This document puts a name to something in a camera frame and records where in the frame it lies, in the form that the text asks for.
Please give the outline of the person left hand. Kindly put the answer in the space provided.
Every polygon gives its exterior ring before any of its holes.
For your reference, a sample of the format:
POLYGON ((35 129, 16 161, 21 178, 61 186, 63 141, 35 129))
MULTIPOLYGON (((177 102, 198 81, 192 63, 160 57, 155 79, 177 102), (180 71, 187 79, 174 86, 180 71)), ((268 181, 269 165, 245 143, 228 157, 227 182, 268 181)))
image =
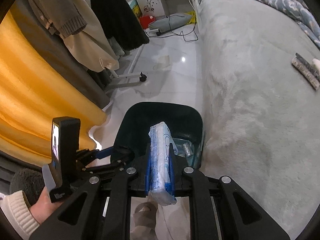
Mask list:
POLYGON ((42 224, 52 213, 57 210, 63 201, 52 203, 46 187, 43 188, 37 202, 29 208, 31 215, 34 219, 42 224))

